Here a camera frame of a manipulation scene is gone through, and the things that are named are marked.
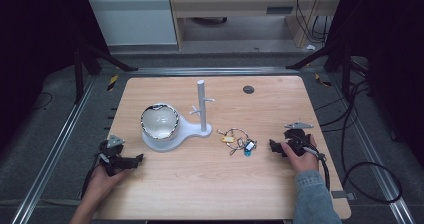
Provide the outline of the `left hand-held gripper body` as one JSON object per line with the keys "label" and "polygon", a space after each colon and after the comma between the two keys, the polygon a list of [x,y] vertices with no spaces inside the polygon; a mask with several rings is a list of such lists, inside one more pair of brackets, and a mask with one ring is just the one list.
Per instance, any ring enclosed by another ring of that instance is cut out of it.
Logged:
{"label": "left hand-held gripper body", "polygon": [[114,176],[118,170],[117,163],[119,161],[130,161],[129,158],[121,156],[123,144],[125,141],[115,135],[111,135],[108,140],[104,140],[99,147],[99,162],[105,167],[109,177]]}

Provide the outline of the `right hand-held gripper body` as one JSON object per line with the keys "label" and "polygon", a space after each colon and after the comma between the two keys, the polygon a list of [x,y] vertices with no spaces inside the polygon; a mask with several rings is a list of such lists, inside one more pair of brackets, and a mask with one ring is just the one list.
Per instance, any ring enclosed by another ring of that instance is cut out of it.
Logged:
{"label": "right hand-held gripper body", "polygon": [[295,122],[285,124],[286,131],[284,132],[287,144],[292,148],[297,156],[302,156],[305,152],[317,155],[316,148],[310,143],[310,135],[306,135],[304,130],[313,128],[312,124]]}

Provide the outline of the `person's right hand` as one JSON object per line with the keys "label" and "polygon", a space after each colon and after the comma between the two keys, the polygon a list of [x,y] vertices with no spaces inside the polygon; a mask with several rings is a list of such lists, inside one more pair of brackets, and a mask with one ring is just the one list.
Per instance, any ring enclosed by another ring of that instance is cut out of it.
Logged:
{"label": "person's right hand", "polygon": [[297,174],[305,171],[319,170],[319,161],[315,155],[305,152],[302,156],[297,156],[287,143],[282,143],[281,147]]}

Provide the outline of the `person's left hand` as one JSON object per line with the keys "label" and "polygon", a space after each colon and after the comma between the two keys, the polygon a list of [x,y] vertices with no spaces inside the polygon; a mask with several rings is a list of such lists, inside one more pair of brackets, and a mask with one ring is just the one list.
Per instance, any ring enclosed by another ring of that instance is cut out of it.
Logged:
{"label": "person's left hand", "polygon": [[83,198],[88,196],[96,198],[101,202],[109,195],[112,189],[123,181],[131,172],[131,169],[125,169],[119,171],[114,176],[109,177],[103,166],[97,166],[90,177],[88,187]]}

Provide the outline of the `white bowl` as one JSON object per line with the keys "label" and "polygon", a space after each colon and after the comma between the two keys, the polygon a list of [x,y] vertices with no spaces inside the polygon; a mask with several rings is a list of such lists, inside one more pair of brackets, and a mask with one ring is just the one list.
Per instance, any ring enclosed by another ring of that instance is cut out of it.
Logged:
{"label": "white bowl", "polygon": [[170,105],[158,103],[147,107],[141,115],[143,132],[154,140],[167,140],[174,136],[179,114]]}

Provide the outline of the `yellow black tape strip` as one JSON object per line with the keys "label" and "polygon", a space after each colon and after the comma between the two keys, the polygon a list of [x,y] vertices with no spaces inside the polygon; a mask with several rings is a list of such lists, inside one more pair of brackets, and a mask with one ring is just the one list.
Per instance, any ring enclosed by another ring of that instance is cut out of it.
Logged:
{"label": "yellow black tape strip", "polygon": [[109,81],[109,84],[108,84],[108,86],[107,86],[107,91],[111,91],[111,90],[113,90],[113,88],[114,88],[114,86],[115,86],[115,84],[116,84],[116,82],[117,82],[117,80],[118,80],[118,75],[113,75],[112,77],[111,77],[111,79],[110,79],[110,81]]}
{"label": "yellow black tape strip", "polygon": [[318,73],[315,73],[314,76],[315,76],[315,80],[316,80],[317,83],[319,83],[319,84],[321,84],[325,87],[331,87],[332,86],[331,82],[323,81]]}

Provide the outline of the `white stand with pegs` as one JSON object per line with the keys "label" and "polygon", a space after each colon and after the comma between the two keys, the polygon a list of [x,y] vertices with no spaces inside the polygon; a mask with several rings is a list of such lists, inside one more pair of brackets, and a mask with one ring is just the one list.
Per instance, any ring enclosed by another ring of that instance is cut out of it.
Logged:
{"label": "white stand with pegs", "polygon": [[213,98],[207,98],[205,95],[205,81],[197,81],[198,108],[193,108],[192,114],[198,114],[199,123],[187,121],[182,114],[179,114],[179,124],[173,137],[167,140],[154,140],[149,138],[142,129],[142,139],[144,143],[156,152],[169,152],[178,148],[185,140],[192,137],[206,138],[212,133],[212,125],[207,122],[206,103],[213,102]]}

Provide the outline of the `black metal stand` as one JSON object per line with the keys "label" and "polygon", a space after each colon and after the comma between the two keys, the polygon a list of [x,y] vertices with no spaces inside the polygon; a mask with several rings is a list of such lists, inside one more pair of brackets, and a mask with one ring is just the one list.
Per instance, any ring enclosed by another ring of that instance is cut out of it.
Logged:
{"label": "black metal stand", "polygon": [[328,41],[320,50],[293,65],[287,66],[287,69],[299,70],[323,56],[327,57],[324,65],[324,69],[327,72],[334,72],[339,67],[342,68],[341,91],[347,100],[351,101],[353,99],[350,88],[351,47],[343,38],[335,38]]}
{"label": "black metal stand", "polygon": [[84,96],[83,68],[86,68],[90,75],[98,75],[101,71],[100,64],[97,62],[98,58],[109,62],[125,72],[137,71],[137,68],[128,66],[110,54],[96,48],[80,33],[75,35],[72,43],[74,46],[76,104],[80,103]]}

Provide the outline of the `white cabinet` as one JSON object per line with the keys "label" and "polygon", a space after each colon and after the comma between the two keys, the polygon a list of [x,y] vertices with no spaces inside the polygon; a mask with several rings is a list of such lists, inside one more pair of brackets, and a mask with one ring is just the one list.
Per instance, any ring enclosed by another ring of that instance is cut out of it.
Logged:
{"label": "white cabinet", "polygon": [[89,0],[108,46],[177,43],[169,0]]}

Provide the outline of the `light wooden desk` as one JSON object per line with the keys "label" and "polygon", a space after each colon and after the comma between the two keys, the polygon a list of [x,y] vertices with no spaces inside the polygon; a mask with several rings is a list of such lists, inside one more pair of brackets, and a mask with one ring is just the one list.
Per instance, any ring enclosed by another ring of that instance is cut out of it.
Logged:
{"label": "light wooden desk", "polygon": [[334,16],[340,0],[170,0],[175,20],[233,16],[284,16],[297,47],[312,34],[314,19]]}

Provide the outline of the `metal floor rail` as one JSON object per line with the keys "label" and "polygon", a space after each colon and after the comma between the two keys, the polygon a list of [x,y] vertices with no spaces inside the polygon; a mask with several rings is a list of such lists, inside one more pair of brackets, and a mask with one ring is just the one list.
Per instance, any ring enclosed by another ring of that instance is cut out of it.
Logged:
{"label": "metal floor rail", "polygon": [[97,76],[88,76],[86,83],[83,85],[83,91],[80,99],[72,106],[67,119],[62,126],[48,156],[46,157],[40,171],[37,174],[29,191],[20,202],[11,224],[27,224],[29,221],[45,187],[60,159],[60,156],[69,140],[70,135],[85,107],[87,100],[92,92],[92,88]]}
{"label": "metal floor rail", "polygon": [[265,67],[192,67],[192,68],[138,68],[132,75],[173,76],[251,76],[251,75],[297,75],[299,71],[279,66]]}
{"label": "metal floor rail", "polygon": [[[341,77],[338,77],[336,74],[330,74],[329,79],[333,83],[334,88],[346,109],[344,116],[341,118],[343,121],[340,144],[340,157],[343,170],[343,178],[341,180],[342,186],[352,184],[349,177],[354,170],[358,170],[360,167],[370,168],[384,196],[384,198],[380,200],[380,203],[386,204],[390,207],[398,224],[417,224],[403,199],[403,187],[400,180],[384,165],[384,162],[374,148],[370,137],[359,120],[358,115],[354,113],[355,98],[358,89],[361,87],[361,83],[354,85],[348,83],[347,92],[344,92]],[[359,146],[362,148],[366,158],[365,161],[353,164],[351,167],[346,165],[344,153],[346,131],[349,129],[354,132],[355,137],[359,142]]]}

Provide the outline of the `grey table bracket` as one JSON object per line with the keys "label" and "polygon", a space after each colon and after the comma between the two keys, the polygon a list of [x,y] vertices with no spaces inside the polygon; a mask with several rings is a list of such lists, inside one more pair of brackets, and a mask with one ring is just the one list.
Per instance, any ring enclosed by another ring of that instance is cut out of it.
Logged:
{"label": "grey table bracket", "polygon": [[354,193],[346,192],[344,190],[331,191],[331,195],[334,199],[347,199],[348,201],[353,201],[357,199]]}

